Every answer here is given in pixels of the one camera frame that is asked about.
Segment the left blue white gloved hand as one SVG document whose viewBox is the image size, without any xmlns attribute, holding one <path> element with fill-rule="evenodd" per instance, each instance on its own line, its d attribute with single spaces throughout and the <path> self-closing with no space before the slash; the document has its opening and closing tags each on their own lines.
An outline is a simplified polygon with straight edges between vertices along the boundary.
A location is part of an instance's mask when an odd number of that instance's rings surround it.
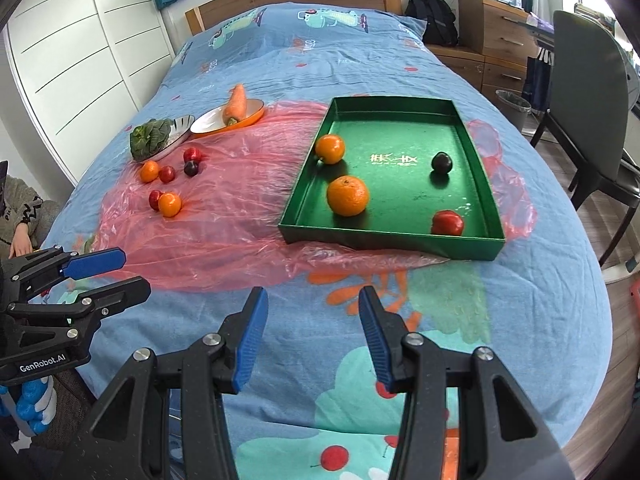
<svg viewBox="0 0 640 480">
<path fill-rule="evenodd" d="M 1 387 L 1 416 L 9 417 L 26 437 L 45 432 L 56 414 L 52 376 L 29 380 L 16 387 Z"/>
</svg>

